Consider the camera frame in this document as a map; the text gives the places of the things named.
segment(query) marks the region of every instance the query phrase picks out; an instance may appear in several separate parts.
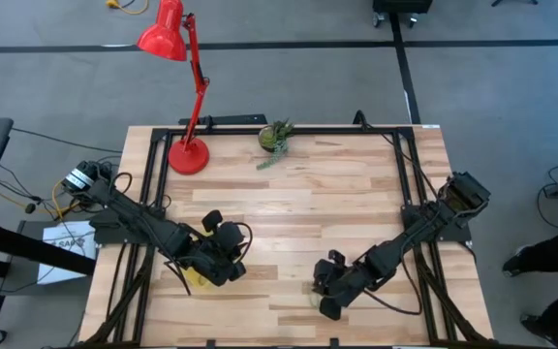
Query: wooden tabletop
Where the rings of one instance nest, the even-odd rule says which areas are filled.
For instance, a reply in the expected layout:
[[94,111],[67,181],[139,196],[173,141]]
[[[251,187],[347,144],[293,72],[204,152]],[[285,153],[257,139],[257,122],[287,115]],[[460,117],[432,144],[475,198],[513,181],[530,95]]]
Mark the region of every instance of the wooden tabletop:
[[[120,171],[133,175],[127,195],[137,200],[152,127],[130,127]],[[435,187],[450,174],[439,128],[415,126],[421,166]],[[168,218],[202,229],[201,219],[220,209],[226,220],[251,225],[254,242],[244,259],[247,273],[222,287],[192,289],[187,297],[178,279],[157,254],[151,278],[142,345],[343,345],[424,344],[423,316],[395,313],[366,296],[331,321],[317,309],[311,294],[314,265],[329,249],[349,261],[370,246],[403,231],[403,197],[392,146],[381,136],[311,135],[289,140],[290,152],[273,167],[257,171],[268,157],[256,136],[200,137],[210,161],[198,174],[169,170],[165,193],[172,198]],[[161,145],[150,198],[158,176]],[[413,197],[417,197],[411,176]],[[475,328],[492,336],[473,257],[454,242],[439,244],[449,295]],[[80,339],[104,321],[119,245],[100,250]],[[119,298],[126,256],[118,276]],[[412,253],[406,262],[414,278]],[[377,295],[406,309],[417,309],[416,296],[400,269]],[[432,295],[437,317],[439,304]],[[137,300],[131,302],[124,338],[131,338]],[[438,332],[444,337],[443,321]]]

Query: plant pot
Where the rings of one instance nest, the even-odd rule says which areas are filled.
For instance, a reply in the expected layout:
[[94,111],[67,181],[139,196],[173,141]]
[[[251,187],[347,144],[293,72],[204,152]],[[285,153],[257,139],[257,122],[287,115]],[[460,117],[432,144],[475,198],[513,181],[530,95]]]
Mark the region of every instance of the plant pot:
[[273,147],[268,147],[268,146],[263,146],[262,145],[262,134],[265,132],[273,132],[272,131],[272,126],[268,125],[268,126],[264,126],[262,128],[262,130],[260,130],[260,133],[258,134],[258,143],[260,144],[260,146],[262,147],[262,149],[266,150],[269,153],[272,153],[275,151],[274,146]]

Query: lamp base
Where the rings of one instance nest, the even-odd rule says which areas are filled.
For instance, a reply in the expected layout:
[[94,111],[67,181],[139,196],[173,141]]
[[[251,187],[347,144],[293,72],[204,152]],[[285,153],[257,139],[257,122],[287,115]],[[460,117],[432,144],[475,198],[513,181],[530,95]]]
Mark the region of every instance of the lamp base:
[[203,170],[209,159],[208,146],[200,139],[192,139],[186,149],[183,140],[174,143],[168,157],[170,166],[182,175],[198,173]]

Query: lamp shade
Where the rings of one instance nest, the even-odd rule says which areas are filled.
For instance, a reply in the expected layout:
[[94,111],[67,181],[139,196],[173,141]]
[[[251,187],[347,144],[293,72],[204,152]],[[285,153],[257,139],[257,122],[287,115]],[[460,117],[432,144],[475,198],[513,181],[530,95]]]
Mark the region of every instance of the lamp shade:
[[186,60],[186,44],[180,36],[183,12],[180,0],[161,0],[156,24],[145,29],[137,41],[137,46],[163,58]]

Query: lamp arm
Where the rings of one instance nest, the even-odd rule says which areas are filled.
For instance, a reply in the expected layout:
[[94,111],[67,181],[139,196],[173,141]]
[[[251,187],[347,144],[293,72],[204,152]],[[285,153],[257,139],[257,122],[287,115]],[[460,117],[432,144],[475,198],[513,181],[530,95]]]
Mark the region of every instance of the lamp arm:
[[191,45],[191,68],[193,69],[193,77],[195,79],[195,91],[198,95],[193,108],[193,115],[187,126],[187,132],[184,139],[184,149],[186,151],[187,145],[193,138],[193,130],[198,124],[200,118],[200,111],[202,110],[203,96],[205,89],[208,87],[210,81],[203,76],[202,66],[200,65],[200,46],[198,45],[198,35],[195,27],[195,15],[188,14],[184,20],[184,28],[189,32],[189,43]]

